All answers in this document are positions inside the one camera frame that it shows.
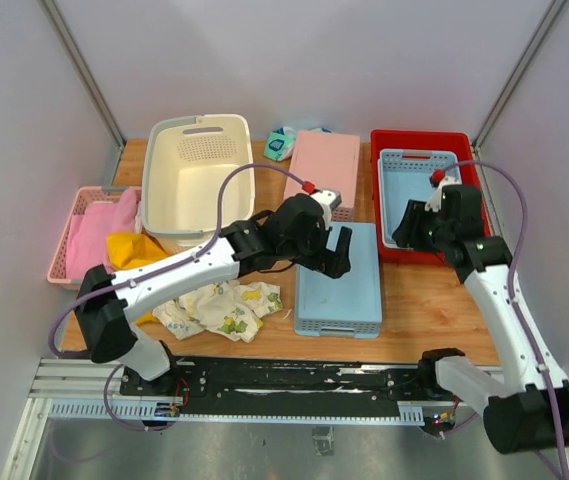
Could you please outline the pink perforated basket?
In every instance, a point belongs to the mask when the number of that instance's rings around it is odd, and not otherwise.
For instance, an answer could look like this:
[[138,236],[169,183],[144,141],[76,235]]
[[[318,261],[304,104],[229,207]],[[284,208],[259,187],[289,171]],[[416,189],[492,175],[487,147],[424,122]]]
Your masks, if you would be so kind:
[[298,133],[289,171],[318,189],[337,190],[341,204],[334,221],[355,220],[355,200],[360,158],[356,135],[302,130]]

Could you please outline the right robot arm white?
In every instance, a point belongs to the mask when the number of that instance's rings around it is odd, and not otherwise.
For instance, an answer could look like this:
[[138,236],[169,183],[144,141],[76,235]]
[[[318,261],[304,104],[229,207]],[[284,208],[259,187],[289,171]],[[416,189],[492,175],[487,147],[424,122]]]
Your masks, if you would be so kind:
[[506,242],[486,235],[482,210],[477,187],[441,182],[428,201],[408,202],[393,234],[401,247],[444,255],[482,313],[503,372],[495,379],[457,348],[430,350],[418,363],[418,390],[469,405],[501,454],[569,446],[568,376],[532,319]]

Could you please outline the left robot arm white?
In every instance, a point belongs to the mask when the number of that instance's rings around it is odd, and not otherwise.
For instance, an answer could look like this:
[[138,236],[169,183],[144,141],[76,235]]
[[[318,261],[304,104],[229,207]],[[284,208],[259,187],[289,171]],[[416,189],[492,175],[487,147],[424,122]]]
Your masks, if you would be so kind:
[[352,230],[340,227],[335,247],[328,247],[336,205],[329,190],[297,194],[275,211],[235,221],[208,242],[139,269],[91,268],[73,308],[89,360],[117,362],[154,394],[171,393],[178,383],[175,356],[164,342],[139,330],[136,320],[200,287],[266,272],[280,261],[342,277],[351,269]]

